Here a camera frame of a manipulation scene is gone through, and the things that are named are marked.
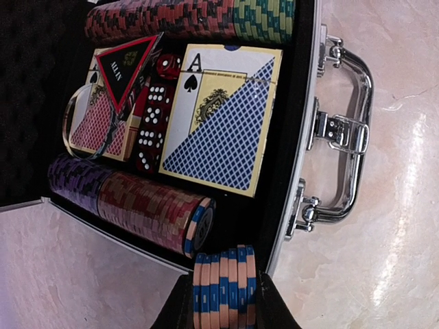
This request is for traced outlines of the green chip stack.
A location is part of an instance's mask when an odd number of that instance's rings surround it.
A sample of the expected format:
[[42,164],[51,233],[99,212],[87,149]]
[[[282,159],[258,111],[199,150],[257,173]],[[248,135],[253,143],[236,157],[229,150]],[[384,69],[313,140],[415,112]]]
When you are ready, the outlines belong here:
[[287,44],[292,41],[296,1],[228,1],[232,31],[244,41]]

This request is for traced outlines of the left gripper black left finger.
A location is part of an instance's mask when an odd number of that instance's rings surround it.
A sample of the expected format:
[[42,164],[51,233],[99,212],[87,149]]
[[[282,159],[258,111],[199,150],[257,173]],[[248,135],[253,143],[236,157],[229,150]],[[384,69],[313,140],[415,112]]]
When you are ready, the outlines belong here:
[[193,328],[193,273],[177,279],[151,329]]

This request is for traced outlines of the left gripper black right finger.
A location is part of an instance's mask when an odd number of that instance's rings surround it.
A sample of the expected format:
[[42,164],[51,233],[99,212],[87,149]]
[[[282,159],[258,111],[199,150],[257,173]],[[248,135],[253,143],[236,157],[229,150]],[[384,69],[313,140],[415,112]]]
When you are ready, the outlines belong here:
[[265,329],[301,329],[271,277],[257,273],[256,327]]

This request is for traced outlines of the aluminium poker case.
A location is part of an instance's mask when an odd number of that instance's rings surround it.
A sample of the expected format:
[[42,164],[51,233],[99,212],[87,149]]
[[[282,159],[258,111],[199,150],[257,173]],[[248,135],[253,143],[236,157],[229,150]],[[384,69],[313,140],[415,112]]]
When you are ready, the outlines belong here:
[[[91,8],[86,1],[1,2],[1,211],[10,213],[48,197],[63,214],[111,241],[189,271],[193,263],[188,258],[124,232],[49,190],[49,163],[64,151],[62,113],[83,85],[93,53],[83,32]],[[314,96],[325,41],[331,53],[340,55],[342,68],[354,75],[357,104],[349,117],[370,123],[372,75],[340,39],[324,33],[321,11],[320,1],[297,3],[297,31],[285,46],[255,198],[164,175],[158,178],[216,199],[216,218],[204,252],[251,244],[260,270],[273,273],[281,244],[292,235],[303,158],[317,132]]]

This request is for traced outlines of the blue white chip stack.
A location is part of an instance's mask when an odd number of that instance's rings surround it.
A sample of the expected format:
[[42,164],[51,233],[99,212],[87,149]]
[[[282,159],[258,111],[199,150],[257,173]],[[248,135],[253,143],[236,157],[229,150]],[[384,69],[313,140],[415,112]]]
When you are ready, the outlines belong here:
[[255,328],[257,267],[254,248],[238,245],[199,253],[193,272],[194,328]]

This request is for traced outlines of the black red triangular button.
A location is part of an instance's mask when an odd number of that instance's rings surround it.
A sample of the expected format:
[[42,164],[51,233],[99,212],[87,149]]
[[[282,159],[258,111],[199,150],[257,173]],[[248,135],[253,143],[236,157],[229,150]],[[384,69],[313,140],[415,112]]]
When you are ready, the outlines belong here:
[[147,64],[163,33],[146,36],[110,48],[95,56],[116,114],[120,114],[139,73]]

